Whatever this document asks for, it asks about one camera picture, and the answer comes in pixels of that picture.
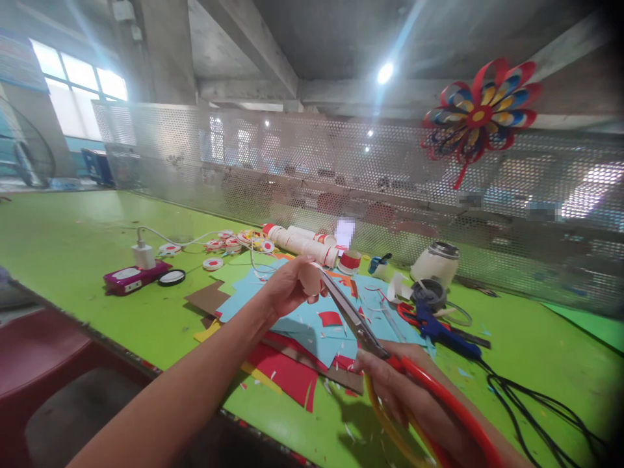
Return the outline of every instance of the hand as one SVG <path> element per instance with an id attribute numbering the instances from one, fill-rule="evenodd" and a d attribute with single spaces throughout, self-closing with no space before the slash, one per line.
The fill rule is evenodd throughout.
<path id="1" fill-rule="evenodd" d="M 314 261 L 310 255 L 299 255 L 290 260 L 286 265 L 279 268 L 260 290 L 260 294 L 267 301 L 267 305 L 275 313 L 276 319 L 288 315 L 297 307 L 307 301 L 314 304 L 319 300 L 318 296 L 308 296 L 298 280 L 299 270 L 306 263 Z"/>
<path id="2" fill-rule="evenodd" d="M 457 396 L 459 391 L 420 346 L 392 341 L 380 342 L 388 352 L 398 357 L 406 356 L 418 364 L 427 374 Z M 372 378 L 383 406 L 397 422 L 408 426 L 408 416 L 404 409 L 408 408 L 431 440 L 446 449 L 458 464 L 464 467 L 472 464 L 486 465 L 481 450 L 457 418 L 409 377 L 400 374 L 390 364 L 362 349 L 357 351 L 354 371 L 365 371 Z"/>

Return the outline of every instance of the ceiling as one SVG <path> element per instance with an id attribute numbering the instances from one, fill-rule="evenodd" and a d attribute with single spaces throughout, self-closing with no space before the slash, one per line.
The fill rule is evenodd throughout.
<path id="1" fill-rule="evenodd" d="M 21 1 L 50 16 L 79 5 L 113 24 L 107 0 L 59 0 L 65 7 L 56 11 L 44 0 Z M 605 45 L 611 36 L 592 2 L 188 0 L 188 7 L 198 91 L 217 105 L 419 120 L 453 80 L 469 81 L 506 57 L 547 70 L 534 106 L 540 118 L 574 128 L 576 117 L 587 125 L 624 111 L 619 56 Z M 388 60 L 395 74 L 380 90 L 376 74 Z"/>
<path id="2" fill-rule="evenodd" d="M 301 79 L 377 73 L 414 5 L 411 0 L 255 0 Z M 530 58 L 591 8 L 570 0 L 421 1 L 395 59 L 404 78 L 471 78 L 486 63 Z"/>

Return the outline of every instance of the perforated metal screen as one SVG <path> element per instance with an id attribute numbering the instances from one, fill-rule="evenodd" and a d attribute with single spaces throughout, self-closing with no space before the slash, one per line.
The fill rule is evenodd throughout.
<path id="1" fill-rule="evenodd" d="M 511 150 L 470 165 L 461 192 L 482 206 L 469 209 L 452 189 L 461 166 L 429 158 L 419 123 L 94 108 L 121 189 L 253 224 L 333 232 L 348 216 L 353 248 L 392 252 L 404 266 L 443 239 L 460 248 L 462 276 L 622 315 L 624 151 L 616 139 L 519 134 Z"/>

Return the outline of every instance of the red paper flower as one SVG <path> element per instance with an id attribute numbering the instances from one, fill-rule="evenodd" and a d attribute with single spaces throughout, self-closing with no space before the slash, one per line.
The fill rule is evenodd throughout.
<path id="1" fill-rule="evenodd" d="M 489 67 L 494 81 L 483 84 Z M 474 78 L 472 88 L 456 81 L 442 91 L 441 106 L 427 113 L 424 126 L 434 129 L 422 142 L 430 148 L 430 157 L 438 160 L 455 154 L 462 169 L 454 189 L 458 190 L 468 165 L 478 161 L 485 150 L 506 150 L 514 143 L 514 132 L 530 127 L 537 117 L 533 110 L 522 109 L 541 93 L 539 83 L 525 83 L 536 65 L 525 62 L 511 70 L 507 60 L 497 58 L 485 65 Z M 447 92 L 457 88 L 447 99 Z"/>

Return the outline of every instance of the white charger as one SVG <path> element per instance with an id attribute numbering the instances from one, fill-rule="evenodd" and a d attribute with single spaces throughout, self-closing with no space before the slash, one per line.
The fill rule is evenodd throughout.
<path id="1" fill-rule="evenodd" d="M 151 270 L 156 267 L 156 257 L 154 249 L 148 246 L 143 239 L 139 239 L 138 244 L 132 247 L 135 255 L 136 267 L 139 270 Z"/>

